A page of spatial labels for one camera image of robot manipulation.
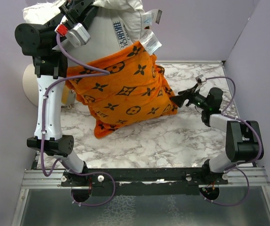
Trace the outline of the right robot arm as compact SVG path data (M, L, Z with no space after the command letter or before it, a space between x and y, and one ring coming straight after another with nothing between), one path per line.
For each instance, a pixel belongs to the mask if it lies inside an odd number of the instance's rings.
M202 183L211 184L219 176L240 164L251 163L263 157L259 124L223 114L220 110L223 91L211 88L206 97L199 93L198 85L178 92L170 100L179 108L183 105L200 108L202 122L226 134L225 152L206 160L198 173Z

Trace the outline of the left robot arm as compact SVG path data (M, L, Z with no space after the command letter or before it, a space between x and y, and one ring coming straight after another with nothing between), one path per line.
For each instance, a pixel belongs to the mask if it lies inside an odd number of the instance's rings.
M98 8L91 0L67 0L59 7L60 13L45 24L20 24L15 39L25 56L33 59L39 91L38 119L33 137L27 140L29 148L39 150L60 162L79 186L88 181L88 169L73 150L74 138L63 135L61 128L61 96L68 80L68 60L90 70L89 77L108 75L103 69L86 65L70 56L61 42L68 40L78 48L88 43L87 32Z

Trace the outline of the white pillow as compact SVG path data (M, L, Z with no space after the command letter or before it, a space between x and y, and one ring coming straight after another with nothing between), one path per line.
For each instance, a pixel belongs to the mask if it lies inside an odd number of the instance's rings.
M44 24L60 13L65 0L37 3L23 9L25 22ZM139 41L143 33L145 13L142 0L94 0L98 7L88 33L86 45L75 48L68 40L62 41L65 51L80 62L92 65L94 61L111 56Z

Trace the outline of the orange patterned pillowcase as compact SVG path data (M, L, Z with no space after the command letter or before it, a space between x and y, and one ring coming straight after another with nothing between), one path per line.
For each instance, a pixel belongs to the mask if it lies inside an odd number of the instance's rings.
M156 59L136 42L90 65L107 70L106 76L93 77L94 71L82 66L68 68L68 77L86 75L66 81L66 86L95 118L96 138L136 122L177 114L178 107L170 100L175 94Z

